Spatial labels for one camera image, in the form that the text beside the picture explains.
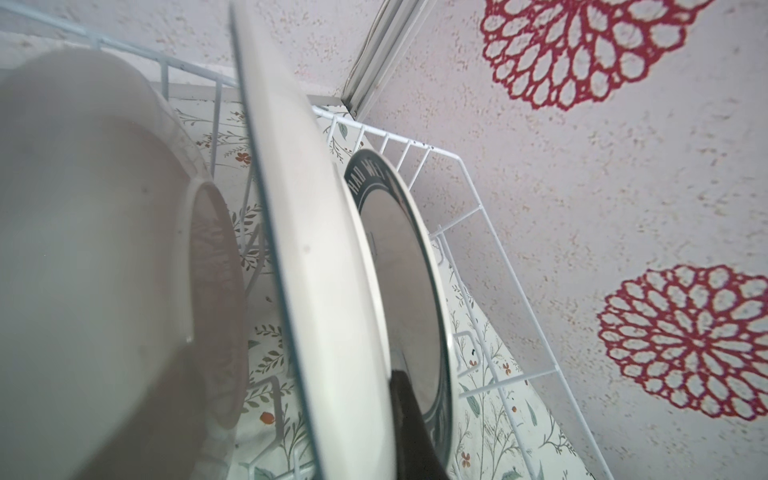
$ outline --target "textured wall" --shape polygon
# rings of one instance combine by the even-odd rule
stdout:
[[[229,0],[24,0],[52,15],[91,26],[182,60],[231,66]],[[264,19],[308,94],[338,95],[381,5],[364,0],[248,1]],[[0,14],[0,30],[55,35]]]

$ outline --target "white wire dish rack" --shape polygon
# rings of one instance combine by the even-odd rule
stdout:
[[[157,62],[159,64],[159,69],[160,69],[161,91],[162,91],[162,95],[166,99],[168,99],[168,93],[169,93],[169,68],[175,68],[183,72],[187,72],[188,74],[193,74],[198,77],[205,78],[209,81],[215,82],[214,120],[213,120],[211,146],[210,146],[211,160],[208,165],[211,177],[215,177],[215,173],[216,173],[215,159],[217,158],[217,139],[218,139],[218,131],[219,131],[219,125],[220,125],[222,89],[225,86],[238,88],[238,83],[234,78],[217,73],[215,71],[208,70],[206,68],[202,68],[200,66],[197,66],[191,63],[187,63],[185,61],[180,61],[176,58],[167,57],[166,55],[163,55],[159,52],[141,47],[140,45],[135,45],[128,41],[117,40],[108,35],[97,33],[95,31],[92,31],[88,28],[77,25],[75,23],[68,22],[64,19],[46,15],[42,12],[34,10],[33,8],[29,8],[25,5],[15,4],[13,2],[0,2],[0,9],[6,10],[7,12],[11,12],[16,15],[30,18],[31,20],[34,20],[37,22],[41,22],[42,24],[48,25],[50,27],[65,31],[68,34],[77,35],[78,37],[83,38],[91,48],[94,48],[94,49],[101,49],[103,47],[110,48],[110,49],[126,52],[128,54],[133,54],[138,57],[146,58],[148,60]],[[557,381],[561,384],[563,390],[565,391],[565,395],[567,396],[567,399],[572,409],[575,412],[578,422],[581,424],[581,427],[584,430],[585,438],[587,439],[589,446],[594,452],[594,456],[596,457],[599,463],[599,466],[603,470],[604,476],[606,478],[609,478],[610,480],[613,480],[613,475],[611,474],[611,471],[608,468],[603,458],[603,455],[601,454],[601,451],[594,439],[594,436],[591,433],[591,430],[589,429],[586,423],[586,420],[584,419],[584,416],[581,414],[581,410],[579,409],[576,399],[570,387],[568,386],[568,382],[566,381],[563,375],[563,372],[561,371],[561,368],[558,364],[558,361],[555,358],[551,347],[549,346],[546,336],[544,335],[541,325],[539,324],[536,318],[536,315],[533,309],[531,308],[531,305],[528,302],[527,297],[525,296],[525,293],[522,289],[522,285],[520,284],[517,278],[517,275],[515,274],[515,270],[512,268],[509,258],[507,257],[507,254],[504,251],[502,243],[495,232],[491,219],[488,217],[488,214],[483,206],[483,203],[478,194],[478,191],[475,189],[475,185],[472,183],[472,179],[469,176],[469,173],[467,171],[467,168],[465,166],[463,159],[461,159],[460,156],[452,153],[451,151],[447,151],[440,147],[435,147],[429,144],[425,144],[421,141],[417,141],[411,138],[403,137],[402,135],[397,135],[388,131],[384,131],[379,128],[373,127],[371,125],[359,123],[358,121],[354,121],[351,118],[333,113],[323,108],[313,107],[313,111],[318,117],[322,117],[330,121],[330,127],[327,129],[328,131],[326,136],[326,143],[328,145],[331,144],[333,135],[336,132],[336,129],[338,128],[343,128],[347,131],[349,131],[350,129],[352,131],[357,131],[354,151],[356,151],[359,148],[364,136],[374,136],[374,137],[379,137],[381,139],[381,144],[379,146],[379,153],[383,153],[387,145],[390,144],[390,142],[401,144],[403,147],[402,153],[400,154],[399,159],[396,163],[396,169],[398,171],[400,171],[401,166],[403,165],[403,162],[406,158],[406,155],[409,152],[411,153],[413,151],[420,152],[421,153],[420,161],[418,162],[418,165],[415,169],[415,173],[410,178],[410,180],[407,180],[409,189],[413,187],[414,183],[416,182],[416,179],[422,173],[423,167],[427,164],[430,158],[442,156],[442,157],[451,159],[457,163],[457,165],[461,170],[463,180],[464,182],[466,182],[467,187],[472,193],[472,198],[475,202],[475,206],[465,211],[463,214],[460,214],[457,217],[453,218],[452,220],[445,223],[444,225],[441,225],[441,226],[438,225],[438,227],[430,233],[430,238],[437,242],[437,246],[440,250],[440,253],[442,254],[440,263],[442,264],[443,262],[448,261],[450,266],[453,269],[455,278],[458,282],[458,286],[460,289],[460,294],[464,300],[463,304],[467,309],[467,314],[473,326],[473,330],[464,330],[464,331],[457,332],[454,335],[455,340],[458,342],[461,338],[466,338],[472,343],[472,345],[475,347],[477,351],[482,353],[482,356],[480,357],[480,362],[477,365],[474,365],[470,368],[467,368],[459,372],[458,376],[459,378],[461,378],[463,376],[467,376],[468,374],[476,371],[477,369],[488,368],[490,369],[490,373],[492,374],[492,378],[493,378],[493,381],[490,384],[482,386],[477,389],[463,392],[460,395],[460,397],[462,399],[465,399],[465,398],[477,395],[481,392],[498,390],[500,397],[502,399],[502,404],[504,406],[504,412],[515,434],[515,437],[517,438],[522,457],[525,460],[525,466],[527,467],[528,474],[530,475],[530,478],[537,478],[535,466],[532,464],[530,455],[528,453],[529,451],[525,446],[525,441],[523,440],[523,437],[521,437],[518,434],[518,430],[517,430],[518,423],[514,420],[513,410],[509,404],[509,401],[507,400],[508,396],[505,394],[505,388],[515,383],[536,379],[542,376],[554,376],[557,379]],[[254,164],[251,164],[250,169],[248,171],[250,182],[254,181],[253,180]],[[242,203],[242,208],[240,210],[240,218],[243,218],[245,216],[246,207],[247,207],[248,199],[250,195],[250,190],[251,190],[251,185],[247,183],[243,193],[243,203]],[[538,339],[540,340],[541,344],[543,345],[544,354],[546,355],[546,358],[548,359],[548,362],[549,362],[548,368],[544,368],[540,371],[533,372],[533,373],[525,373],[525,374],[521,373],[519,375],[512,376],[511,378],[502,380],[501,376],[499,375],[499,372],[497,371],[496,365],[491,361],[492,355],[489,350],[490,347],[483,340],[484,336],[480,330],[481,326],[478,323],[478,320],[470,307],[471,302],[469,301],[468,291],[461,280],[461,276],[458,272],[458,266],[454,261],[454,257],[452,255],[452,251],[449,246],[449,243],[445,238],[445,233],[448,230],[452,229],[456,225],[459,225],[461,222],[464,222],[468,218],[475,215],[482,216],[482,219],[487,227],[487,230],[490,232],[490,235],[492,236],[493,244],[495,245],[495,248],[498,250],[498,254],[502,258],[504,268],[507,270],[509,278],[511,279],[512,284],[514,286],[514,289],[516,290],[516,293],[519,295],[519,297],[521,298],[521,301],[524,304],[525,312],[528,314],[528,318],[533,328],[535,329],[535,333],[538,336]],[[248,235],[245,233],[245,229],[242,229],[242,233],[240,233],[240,237],[238,238],[238,243],[239,243],[239,248],[241,253],[248,252],[251,249],[251,247],[254,245],[254,242],[257,241],[257,238],[258,238],[258,235],[256,235],[255,233],[252,233],[250,237],[248,237]],[[247,284],[247,288],[246,288],[247,293],[250,292],[250,289],[253,287],[256,277],[257,275],[252,276],[251,281]],[[285,428],[284,418],[283,418],[284,410],[282,407],[282,403],[281,403],[282,400],[280,395],[280,383],[278,382],[277,377],[269,376],[257,383],[257,386],[261,386],[261,385],[269,385],[272,389],[273,405],[275,410],[274,425],[276,430],[276,437],[275,437],[275,440],[266,447],[266,449],[264,449],[261,453],[259,453],[253,458],[251,463],[248,465],[250,470],[253,470],[252,467],[258,463],[258,461],[263,457],[263,455],[267,454],[270,450],[276,448],[278,440],[282,438],[283,430]],[[279,475],[275,477],[275,479],[305,478],[307,475],[312,474],[314,470],[312,462],[306,462],[300,465],[298,458],[295,456],[297,451],[298,449],[293,451],[294,462],[293,462],[293,467],[291,468],[291,471],[286,472],[282,475]],[[457,475],[460,476],[460,474],[458,474],[459,472],[458,465],[455,465],[455,472],[457,472]]]

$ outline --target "white plate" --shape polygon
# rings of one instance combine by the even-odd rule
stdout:
[[[286,336],[319,478],[392,480],[386,340],[359,218],[306,95],[267,30],[240,2],[231,19]]]
[[[419,209],[384,158],[361,150],[344,174],[373,255],[392,369],[408,374],[427,433],[444,467],[458,401],[452,328]]]
[[[245,306],[200,152],[84,49],[5,79],[0,144],[0,478],[224,478]]]

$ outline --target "red floral decal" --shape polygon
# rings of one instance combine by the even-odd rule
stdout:
[[[648,270],[605,297],[598,334],[651,395],[710,417],[768,412],[768,279],[727,266]]]
[[[235,155],[235,159],[237,161],[243,162],[245,165],[250,165],[250,155],[245,153],[244,151],[241,151],[237,155]]]
[[[493,80],[511,98],[567,110],[639,81],[712,0],[486,0]]]

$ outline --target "white textured wall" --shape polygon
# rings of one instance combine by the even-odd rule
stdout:
[[[229,0],[24,0],[23,3],[182,60],[232,66]],[[307,94],[339,95],[381,2],[249,0]],[[0,31],[53,35],[0,13]]]
[[[569,111],[533,110],[492,81],[484,9],[436,8],[367,120],[466,159],[616,478],[766,478],[765,416],[713,419],[649,395],[605,355],[597,315],[606,295],[649,268],[724,263],[768,274],[768,3],[716,0],[648,78]],[[456,172],[436,162],[415,185],[433,227],[448,218],[443,203],[470,207]],[[487,252],[483,238],[458,228],[449,241],[532,371],[541,355],[499,259],[456,253]],[[538,385],[568,417],[561,392]]]

